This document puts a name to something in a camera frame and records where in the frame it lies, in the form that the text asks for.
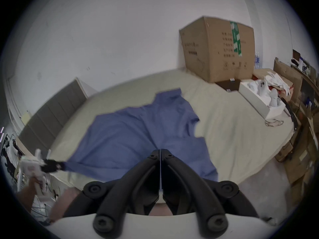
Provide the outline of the person's left hand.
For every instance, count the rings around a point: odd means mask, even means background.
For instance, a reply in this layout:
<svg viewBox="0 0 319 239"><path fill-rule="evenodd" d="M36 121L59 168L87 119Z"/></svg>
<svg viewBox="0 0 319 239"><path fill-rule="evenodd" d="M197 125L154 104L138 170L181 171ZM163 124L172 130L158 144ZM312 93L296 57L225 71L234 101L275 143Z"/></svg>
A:
<svg viewBox="0 0 319 239"><path fill-rule="evenodd" d="M39 180L36 177L30 177L29 182L28 182L28 192L32 195L35 196L37 195L37 188L42 188L42 181Z"/></svg>

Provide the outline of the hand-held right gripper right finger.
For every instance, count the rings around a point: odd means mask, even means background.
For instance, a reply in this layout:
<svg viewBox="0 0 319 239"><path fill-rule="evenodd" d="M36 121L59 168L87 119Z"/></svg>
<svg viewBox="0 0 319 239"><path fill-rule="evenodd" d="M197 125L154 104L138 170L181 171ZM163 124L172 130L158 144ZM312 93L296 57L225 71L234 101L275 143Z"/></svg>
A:
<svg viewBox="0 0 319 239"><path fill-rule="evenodd" d="M167 149L161 150L161 185L172 214L196 213L200 232L226 232L226 214L259 218L236 183L204 179Z"/></svg>

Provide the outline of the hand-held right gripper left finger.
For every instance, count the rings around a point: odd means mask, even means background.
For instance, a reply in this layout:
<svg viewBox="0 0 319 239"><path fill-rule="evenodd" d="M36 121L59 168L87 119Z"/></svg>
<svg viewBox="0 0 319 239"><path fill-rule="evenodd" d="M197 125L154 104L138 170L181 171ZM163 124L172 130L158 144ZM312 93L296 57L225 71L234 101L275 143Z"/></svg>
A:
<svg viewBox="0 0 319 239"><path fill-rule="evenodd" d="M95 232L122 232L125 214L148 215L159 198L160 150L154 150L120 179L92 181L69 205L64 218L95 214Z"/></svg>

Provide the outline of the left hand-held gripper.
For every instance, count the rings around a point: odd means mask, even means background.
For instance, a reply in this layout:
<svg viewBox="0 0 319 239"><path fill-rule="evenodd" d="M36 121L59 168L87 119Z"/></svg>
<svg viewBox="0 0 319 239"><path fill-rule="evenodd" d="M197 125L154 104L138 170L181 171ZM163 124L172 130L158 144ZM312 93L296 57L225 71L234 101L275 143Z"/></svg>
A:
<svg viewBox="0 0 319 239"><path fill-rule="evenodd" d="M65 161L51 160L51 172L66 171ZM53 192L50 191L46 179L46 173L42 171L44 160L40 149L35 150L34 156L23 156L19 162L19 190L24 187L23 180L28 181L30 177L36 177L42 181L42 188L37 188L39 201L53 201Z"/></svg>

